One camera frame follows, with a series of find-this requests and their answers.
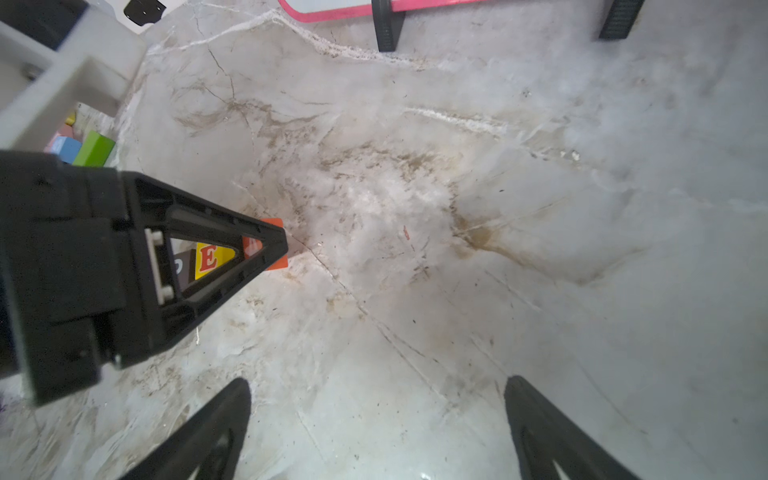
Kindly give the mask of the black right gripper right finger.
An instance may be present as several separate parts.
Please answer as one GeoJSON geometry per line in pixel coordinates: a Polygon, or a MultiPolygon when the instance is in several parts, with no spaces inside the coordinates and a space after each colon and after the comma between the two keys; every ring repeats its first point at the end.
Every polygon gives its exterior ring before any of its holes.
{"type": "Polygon", "coordinates": [[[523,479],[635,479],[524,377],[507,380],[504,401],[523,479]]]}

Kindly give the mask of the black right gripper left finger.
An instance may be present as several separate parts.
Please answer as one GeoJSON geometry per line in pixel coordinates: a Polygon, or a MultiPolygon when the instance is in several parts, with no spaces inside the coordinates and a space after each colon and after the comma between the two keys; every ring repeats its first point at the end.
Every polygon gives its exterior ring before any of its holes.
{"type": "Polygon", "coordinates": [[[232,479],[246,438],[251,392],[232,380],[125,479],[232,479]]]}

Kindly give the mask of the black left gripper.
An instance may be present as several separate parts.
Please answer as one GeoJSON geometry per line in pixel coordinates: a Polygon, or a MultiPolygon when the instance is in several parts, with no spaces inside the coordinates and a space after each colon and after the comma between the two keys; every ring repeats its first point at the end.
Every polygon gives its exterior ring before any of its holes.
{"type": "Polygon", "coordinates": [[[147,175],[2,151],[1,314],[36,406],[99,381],[96,322],[126,304],[114,233],[127,220],[140,301],[113,324],[118,368],[178,344],[288,253],[283,227],[147,175]]]}

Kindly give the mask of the brown P letter block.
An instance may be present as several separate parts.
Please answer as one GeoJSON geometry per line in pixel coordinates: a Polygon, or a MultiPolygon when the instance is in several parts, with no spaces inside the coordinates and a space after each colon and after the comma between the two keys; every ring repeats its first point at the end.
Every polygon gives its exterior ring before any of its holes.
{"type": "Polygon", "coordinates": [[[185,250],[174,254],[175,274],[181,291],[186,290],[195,279],[195,258],[195,250],[185,250]]]}

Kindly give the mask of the yellow E letter block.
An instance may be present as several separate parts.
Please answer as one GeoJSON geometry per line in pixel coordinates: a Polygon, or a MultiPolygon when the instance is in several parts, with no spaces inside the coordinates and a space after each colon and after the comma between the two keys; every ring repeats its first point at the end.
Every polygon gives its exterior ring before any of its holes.
{"type": "Polygon", "coordinates": [[[196,243],[195,251],[195,280],[200,280],[214,270],[222,267],[232,261],[237,255],[237,252],[229,247],[202,242],[196,243]]]}

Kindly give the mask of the orange A letter block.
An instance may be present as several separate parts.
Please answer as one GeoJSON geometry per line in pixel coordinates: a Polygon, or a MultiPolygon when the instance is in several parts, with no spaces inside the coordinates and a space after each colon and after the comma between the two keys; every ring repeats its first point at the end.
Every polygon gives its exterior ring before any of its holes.
{"type": "MultiPolygon", "coordinates": [[[[263,222],[270,225],[283,228],[284,222],[280,218],[264,218],[263,222]]],[[[242,237],[242,250],[245,260],[256,258],[263,255],[265,251],[269,250],[269,244],[265,240],[260,240],[250,236],[242,237]]],[[[289,267],[289,260],[287,255],[283,255],[276,262],[271,264],[267,271],[284,270],[289,267]]]]}

